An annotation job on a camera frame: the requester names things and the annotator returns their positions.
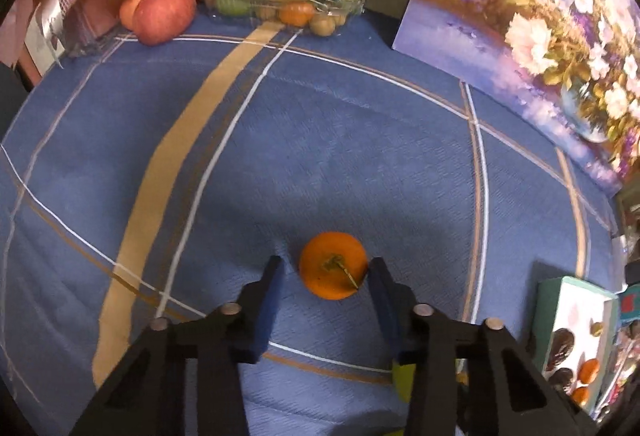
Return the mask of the dark dried date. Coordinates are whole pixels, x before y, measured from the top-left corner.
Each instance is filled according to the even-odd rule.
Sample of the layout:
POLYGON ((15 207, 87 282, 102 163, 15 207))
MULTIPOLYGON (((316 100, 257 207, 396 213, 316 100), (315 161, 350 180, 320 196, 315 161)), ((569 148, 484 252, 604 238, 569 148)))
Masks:
POLYGON ((567 328, 559 328, 552 334, 546 370, 552 371, 566 360, 575 346, 575 335, 567 328))
POLYGON ((548 382, 556 390, 568 395, 574 384, 574 372, 570 368, 555 369, 548 377, 548 382))

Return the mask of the orange mandarin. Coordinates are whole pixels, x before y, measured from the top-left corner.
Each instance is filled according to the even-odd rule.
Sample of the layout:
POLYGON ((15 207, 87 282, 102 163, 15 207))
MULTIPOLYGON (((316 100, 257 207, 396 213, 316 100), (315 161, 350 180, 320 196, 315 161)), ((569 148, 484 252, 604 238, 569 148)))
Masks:
POLYGON ((588 404, 590 391, 588 386, 579 386, 570 394, 570 399, 574 401, 580 408, 584 408, 588 404))

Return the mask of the green jujube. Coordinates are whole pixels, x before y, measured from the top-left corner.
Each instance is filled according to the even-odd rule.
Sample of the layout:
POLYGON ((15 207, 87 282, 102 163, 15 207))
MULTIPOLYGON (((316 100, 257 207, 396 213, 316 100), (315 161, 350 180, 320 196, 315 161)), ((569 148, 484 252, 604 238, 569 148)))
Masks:
POLYGON ((402 401, 409 402, 411 399, 415 373, 416 366, 414 364, 398 364, 396 360, 393 361, 393 386, 402 401))

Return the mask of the small orange with stem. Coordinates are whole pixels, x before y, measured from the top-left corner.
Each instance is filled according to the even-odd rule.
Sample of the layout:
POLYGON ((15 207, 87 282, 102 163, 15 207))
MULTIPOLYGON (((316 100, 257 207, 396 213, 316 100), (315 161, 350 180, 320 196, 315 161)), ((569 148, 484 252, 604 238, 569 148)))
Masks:
POLYGON ((298 259, 303 285, 324 300, 344 300, 356 294, 368 269, 367 252, 360 241, 339 231, 313 237, 298 259))

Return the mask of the tan longan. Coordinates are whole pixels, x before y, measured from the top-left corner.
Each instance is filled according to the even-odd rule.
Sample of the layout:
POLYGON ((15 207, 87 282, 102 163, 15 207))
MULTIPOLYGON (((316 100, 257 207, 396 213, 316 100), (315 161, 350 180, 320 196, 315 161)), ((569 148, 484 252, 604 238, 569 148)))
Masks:
POLYGON ((600 338, 603 333, 604 324, 602 322, 593 322, 590 324, 590 334, 595 338, 600 338))

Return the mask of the white tray with teal rim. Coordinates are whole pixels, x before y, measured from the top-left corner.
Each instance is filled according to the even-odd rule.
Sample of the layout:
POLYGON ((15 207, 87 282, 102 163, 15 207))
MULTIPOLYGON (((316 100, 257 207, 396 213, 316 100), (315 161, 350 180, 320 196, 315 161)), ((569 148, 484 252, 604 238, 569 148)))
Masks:
POLYGON ((572 369, 574 384, 568 396, 576 387, 588 386, 589 401, 583 408, 587 413, 592 413, 596 408, 619 318, 620 306, 618 306, 617 296, 600 286, 570 276, 538 283, 530 336, 535 347, 534 365, 545 378, 552 375, 555 369, 572 369), (600 338, 590 334, 590 324, 593 322, 604 324, 600 338), (559 367, 547 371, 546 363, 552 334, 559 328, 567 328, 574 333, 575 346, 570 356, 559 367), (592 358, 599 359, 600 371, 592 384, 585 385, 578 380, 578 370, 584 361, 592 358))

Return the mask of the teal toy box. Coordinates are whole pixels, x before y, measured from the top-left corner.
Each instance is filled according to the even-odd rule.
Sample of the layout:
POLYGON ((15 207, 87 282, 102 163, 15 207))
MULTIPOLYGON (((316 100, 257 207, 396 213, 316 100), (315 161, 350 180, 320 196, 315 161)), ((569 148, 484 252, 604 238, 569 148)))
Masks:
POLYGON ((639 337, 640 284, 635 283, 620 293, 620 327, 634 340, 639 337))

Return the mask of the blue plaid tablecloth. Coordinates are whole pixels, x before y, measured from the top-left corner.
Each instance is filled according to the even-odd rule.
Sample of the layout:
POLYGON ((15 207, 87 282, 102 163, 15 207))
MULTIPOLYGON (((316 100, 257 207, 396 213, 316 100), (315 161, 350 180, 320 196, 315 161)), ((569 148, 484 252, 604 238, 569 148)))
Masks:
POLYGON ((405 404, 370 296, 307 291, 298 254, 344 231, 420 300, 527 338, 540 280, 613 289, 608 197, 469 83, 394 52, 366 14, 336 37, 198 18, 147 48, 65 60, 1 143, 1 372, 41 435, 94 393, 109 335, 286 277, 268 352, 242 371, 255 435, 382 435, 405 404))

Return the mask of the floral still life painting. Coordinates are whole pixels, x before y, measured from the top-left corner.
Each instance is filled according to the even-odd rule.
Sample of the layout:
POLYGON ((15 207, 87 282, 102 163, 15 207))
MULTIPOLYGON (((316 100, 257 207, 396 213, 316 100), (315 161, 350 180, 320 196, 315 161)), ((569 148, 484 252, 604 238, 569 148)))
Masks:
POLYGON ((408 0, 394 48, 508 107, 608 193, 639 166, 636 0, 408 0))

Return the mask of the red apple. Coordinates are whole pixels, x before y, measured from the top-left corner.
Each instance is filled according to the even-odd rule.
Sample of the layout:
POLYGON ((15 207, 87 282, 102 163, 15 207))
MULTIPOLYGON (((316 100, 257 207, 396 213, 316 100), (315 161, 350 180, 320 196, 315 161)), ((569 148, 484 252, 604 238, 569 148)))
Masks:
POLYGON ((191 25, 196 6, 196 0, 141 0, 132 18, 134 35, 146 46, 173 40, 191 25))

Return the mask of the clear plastic fruit tray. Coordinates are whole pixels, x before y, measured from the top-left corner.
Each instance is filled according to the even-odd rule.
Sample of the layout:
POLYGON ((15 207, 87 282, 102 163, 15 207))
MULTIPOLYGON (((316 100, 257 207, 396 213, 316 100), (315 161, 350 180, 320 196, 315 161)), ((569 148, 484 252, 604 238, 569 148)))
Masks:
POLYGON ((360 16, 367 0, 201 0, 215 19, 243 24, 282 24, 320 37, 341 32, 360 16))

